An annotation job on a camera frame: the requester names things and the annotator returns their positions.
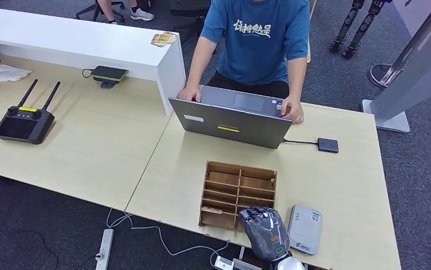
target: light wood tabletop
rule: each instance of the light wood tabletop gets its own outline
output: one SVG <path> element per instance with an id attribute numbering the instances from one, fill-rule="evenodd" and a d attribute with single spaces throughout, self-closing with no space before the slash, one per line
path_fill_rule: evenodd
<path id="1" fill-rule="evenodd" d="M 155 82 L 126 78 L 113 89 L 80 69 L 4 57 L 33 72 L 0 83 L 0 120 L 34 79 L 25 106 L 41 108 L 61 81 L 48 111 L 55 124 L 41 145 L 0 139 L 0 176 L 123 210 L 167 125 Z"/>
<path id="2" fill-rule="evenodd" d="M 175 115 L 144 172 L 126 211 L 250 246 L 243 231 L 198 226 L 208 160 L 277 171 L 275 208 L 286 226 L 294 204 L 324 214 L 320 251 L 298 251 L 303 262 L 334 270 L 399 270 L 383 166 L 372 115 L 303 105 L 305 122 L 288 140 L 338 140 L 340 152 L 287 144 L 278 150 L 185 132 Z"/>

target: white label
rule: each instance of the white label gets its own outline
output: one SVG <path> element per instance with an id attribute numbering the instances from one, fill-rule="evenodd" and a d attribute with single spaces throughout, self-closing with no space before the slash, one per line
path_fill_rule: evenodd
<path id="1" fill-rule="evenodd" d="M 317 214 L 317 213 L 312 213 L 312 219 L 313 219 L 313 221 L 315 221 L 315 222 L 319 222 L 319 220 L 320 220 L 320 215 L 319 215 L 319 214 Z"/>
<path id="2" fill-rule="evenodd" d="M 194 121 L 204 122 L 204 118 L 202 118 L 202 117 L 197 117 L 197 116 L 192 116 L 192 115 L 184 114 L 184 118 L 186 118 L 188 120 L 194 120 Z"/>

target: gray display stand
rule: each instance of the gray display stand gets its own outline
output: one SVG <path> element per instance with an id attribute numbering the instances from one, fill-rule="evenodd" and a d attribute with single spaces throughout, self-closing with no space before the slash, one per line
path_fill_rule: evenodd
<path id="1" fill-rule="evenodd" d="M 403 51 L 401 59 L 398 58 L 406 62 L 408 55 L 413 56 L 404 72 L 399 73 L 401 67 L 397 66 L 397 76 L 392 78 L 389 87 L 374 100 L 362 101 L 363 112 L 374 114 L 380 129 L 409 132 L 405 110 L 431 96 L 431 15 L 418 32 L 422 33 L 416 33 L 417 38 Z"/>

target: wooden organizer box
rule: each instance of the wooden organizer box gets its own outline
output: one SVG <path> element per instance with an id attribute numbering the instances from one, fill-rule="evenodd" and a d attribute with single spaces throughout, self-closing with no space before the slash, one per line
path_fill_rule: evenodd
<path id="1" fill-rule="evenodd" d="M 238 214 L 250 206 L 275 207 L 277 172 L 208 161 L 199 225 L 243 230 Z"/>

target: power strip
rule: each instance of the power strip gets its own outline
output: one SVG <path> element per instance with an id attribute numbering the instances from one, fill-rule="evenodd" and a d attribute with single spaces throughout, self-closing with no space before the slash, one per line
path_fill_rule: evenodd
<path id="1" fill-rule="evenodd" d="M 96 270 L 107 270 L 108 262 L 110 260 L 111 243 L 113 242 L 113 229 L 106 229 L 103 231 L 103 239 L 101 239 L 100 258 L 97 258 Z"/>

